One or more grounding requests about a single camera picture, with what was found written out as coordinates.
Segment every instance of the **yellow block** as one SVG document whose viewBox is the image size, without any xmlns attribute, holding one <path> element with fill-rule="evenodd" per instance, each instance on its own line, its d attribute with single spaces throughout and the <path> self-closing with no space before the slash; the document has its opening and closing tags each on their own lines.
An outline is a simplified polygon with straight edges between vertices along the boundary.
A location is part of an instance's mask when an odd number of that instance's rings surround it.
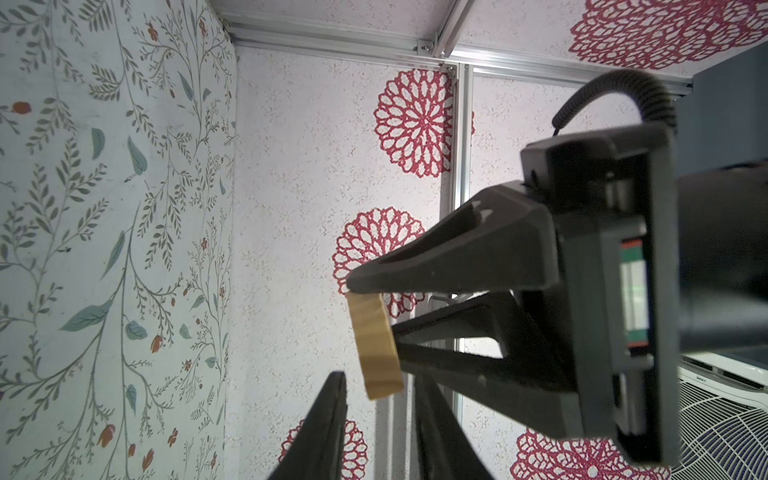
<svg viewBox="0 0 768 480">
<path fill-rule="evenodd" d="M 401 392 L 400 360 L 382 296 L 347 293 L 346 302 L 368 398 L 376 400 Z"/>
</svg>

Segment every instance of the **white fan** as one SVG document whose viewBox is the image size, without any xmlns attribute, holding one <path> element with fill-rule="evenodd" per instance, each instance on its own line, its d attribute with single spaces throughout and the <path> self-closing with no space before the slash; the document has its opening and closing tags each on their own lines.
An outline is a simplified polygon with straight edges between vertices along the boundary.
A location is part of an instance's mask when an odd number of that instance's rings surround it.
<svg viewBox="0 0 768 480">
<path fill-rule="evenodd" d="M 766 480 L 768 365 L 698 353 L 683 357 L 679 373 L 680 464 L 672 479 Z"/>
</svg>

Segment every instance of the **gray wall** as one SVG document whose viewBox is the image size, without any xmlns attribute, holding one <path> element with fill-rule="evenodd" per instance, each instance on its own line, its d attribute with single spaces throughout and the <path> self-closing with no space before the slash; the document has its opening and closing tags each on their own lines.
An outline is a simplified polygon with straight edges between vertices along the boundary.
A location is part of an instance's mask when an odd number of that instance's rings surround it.
<svg viewBox="0 0 768 480">
<path fill-rule="evenodd" d="M 680 175 L 768 158 L 768 42 L 694 75 L 676 106 Z"/>
</svg>

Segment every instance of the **ceiling panel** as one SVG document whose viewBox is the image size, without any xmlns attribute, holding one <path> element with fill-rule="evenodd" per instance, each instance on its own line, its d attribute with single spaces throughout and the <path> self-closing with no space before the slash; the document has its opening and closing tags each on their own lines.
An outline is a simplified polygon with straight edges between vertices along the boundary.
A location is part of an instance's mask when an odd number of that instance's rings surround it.
<svg viewBox="0 0 768 480">
<path fill-rule="evenodd" d="M 245 15 L 273 15 L 310 22 L 431 38 L 452 0 L 213 0 Z"/>
<path fill-rule="evenodd" d="M 692 75 L 768 40 L 768 0 L 476 0 L 460 43 Z"/>
</svg>

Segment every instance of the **red flower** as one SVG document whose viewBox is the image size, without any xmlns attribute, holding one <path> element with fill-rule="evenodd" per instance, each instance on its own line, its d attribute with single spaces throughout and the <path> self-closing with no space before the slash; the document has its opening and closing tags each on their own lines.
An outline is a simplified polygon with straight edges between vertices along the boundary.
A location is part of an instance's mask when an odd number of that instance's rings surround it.
<svg viewBox="0 0 768 480">
<path fill-rule="evenodd" d="M 339 284 L 339 293 L 346 294 L 346 278 L 357 266 L 389 253 L 424 233 L 422 223 L 408 212 L 393 207 L 357 214 L 357 218 L 344 226 L 344 233 L 336 239 L 333 255 L 333 277 Z M 387 293 L 384 302 L 389 315 L 395 319 L 403 312 L 413 310 L 424 300 L 423 293 Z"/>
<path fill-rule="evenodd" d="M 293 444 L 293 440 L 296 439 L 296 435 L 299 434 L 299 430 L 303 424 L 304 421 L 302 420 L 299 422 L 299 426 L 288 432 L 288 438 L 281 445 L 283 451 L 277 459 L 278 462 L 282 462 L 283 458 L 285 458 L 286 453 L 288 453 L 291 444 Z M 344 424 L 343 450 L 344 458 L 341 466 L 341 478 L 360 480 L 366 474 L 368 445 L 362 436 L 362 432 L 357 428 L 357 424 L 350 420 L 347 420 Z"/>
<path fill-rule="evenodd" d="M 102 448 L 105 448 L 109 442 L 112 441 L 114 435 L 114 425 L 107 425 L 104 430 L 101 430 L 101 435 L 98 437 L 97 444 L 101 444 Z"/>
<path fill-rule="evenodd" d="M 17 101 L 16 103 L 13 104 L 13 106 L 11 107 L 11 110 L 13 110 L 14 113 L 24 115 L 31 112 L 32 107 L 30 107 L 29 104 L 25 101 Z"/>
<path fill-rule="evenodd" d="M 152 463 L 152 459 L 154 458 L 154 450 L 149 449 L 149 452 L 147 452 L 147 456 L 144 457 L 144 460 L 141 461 L 141 467 L 143 470 L 146 470 L 149 465 Z"/>
<path fill-rule="evenodd" d="M 168 437 L 168 446 L 172 447 L 174 446 L 174 443 L 176 443 L 176 437 L 179 436 L 179 431 L 174 429 L 174 432 L 170 434 L 170 437 Z"/>
<path fill-rule="evenodd" d="M 666 480 L 668 468 L 643 468 L 627 464 L 614 444 L 602 440 L 558 442 L 531 429 L 518 438 L 518 459 L 509 469 L 512 478 L 572 478 L 614 480 Z"/>
<path fill-rule="evenodd" d="M 152 41 L 157 41 L 157 30 L 154 29 L 151 23 L 147 23 L 147 31 L 149 32 L 149 38 Z"/>
<path fill-rule="evenodd" d="M 451 170 L 453 93 L 447 74 L 399 72 L 373 114 L 382 150 L 402 171 L 439 177 Z"/>
<path fill-rule="evenodd" d="M 768 35 L 760 0 L 587 0 L 568 49 L 581 60 L 664 68 L 704 60 Z"/>
<path fill-rule="evenodd" d="M 152 351 L 152 353 L 157 353 L 157 351 L 160 349 L 162 345 L 163 345 L 163 337 L 158 335 L 154 337 L 154 340 L 152 340 L 152 347 L 150 348 L 150 350 Z"/>
</svg>

